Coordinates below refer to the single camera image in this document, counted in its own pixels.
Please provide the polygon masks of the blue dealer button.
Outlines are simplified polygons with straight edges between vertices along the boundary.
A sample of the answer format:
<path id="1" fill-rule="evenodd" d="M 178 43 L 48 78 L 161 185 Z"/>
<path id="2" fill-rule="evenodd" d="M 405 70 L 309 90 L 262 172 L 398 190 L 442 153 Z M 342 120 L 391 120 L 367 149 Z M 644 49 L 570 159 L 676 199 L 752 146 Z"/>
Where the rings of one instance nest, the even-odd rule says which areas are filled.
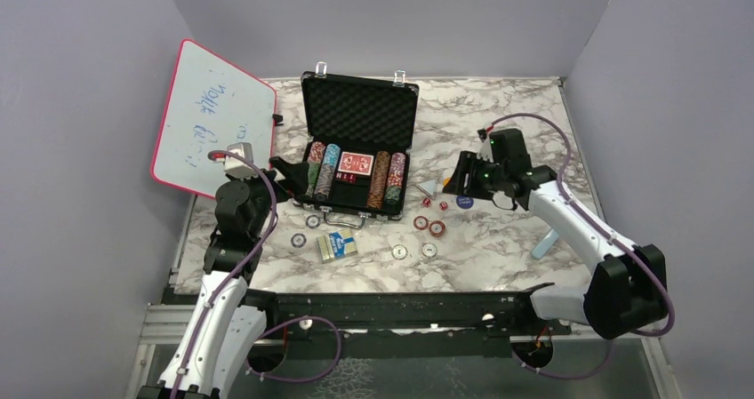
<path id="1" fill-rule="evenodd" d="M 456 205 L 463 210 L 471 209 L 474 206 L 474 199 L 469 196 L 457 196 L 455 199 Z"/>

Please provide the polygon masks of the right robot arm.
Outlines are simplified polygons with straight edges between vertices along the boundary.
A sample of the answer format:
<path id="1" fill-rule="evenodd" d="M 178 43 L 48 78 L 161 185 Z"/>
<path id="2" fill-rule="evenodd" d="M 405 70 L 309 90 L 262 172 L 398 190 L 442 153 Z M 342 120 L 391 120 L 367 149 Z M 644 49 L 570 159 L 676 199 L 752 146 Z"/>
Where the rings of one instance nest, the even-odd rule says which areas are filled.
<path id="1" fill-rule="evenodd" d="M 604 339 L 669 320 L 663 253 L 609 227 L 571 193 L 555 170 L 535 166 L 518 129 L 491 132 L 477 152 L 462 151 L 444 193 L 491 201 L 498 194 L 543 220 L 591 274 L 584 288 L 546 284 L 513 310 L 515 326 L 534 334 L 548 320 L 590 326 Z"/>

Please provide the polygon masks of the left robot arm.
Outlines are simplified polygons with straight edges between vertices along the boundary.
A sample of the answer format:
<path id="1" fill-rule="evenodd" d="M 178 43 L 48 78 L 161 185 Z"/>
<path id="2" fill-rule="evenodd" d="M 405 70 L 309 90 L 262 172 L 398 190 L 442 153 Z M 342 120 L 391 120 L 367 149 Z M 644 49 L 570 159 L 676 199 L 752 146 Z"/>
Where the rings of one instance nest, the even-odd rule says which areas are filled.
<path id="1" fill-rule="evenodd" d="M 263 244 L 277 226 L 277 205 L 289 195 L 276 174 L 228 150 L 209 153 L 228 169 L 239 162 L 245 176 L 230 174 L 216 193 L 216 228 L 205 254 L 197 303 L 171 361 L 139 398 L 224 398 L 253 342 L 276 332 L 279 313 L 265 293 L 245 302 Z"/>

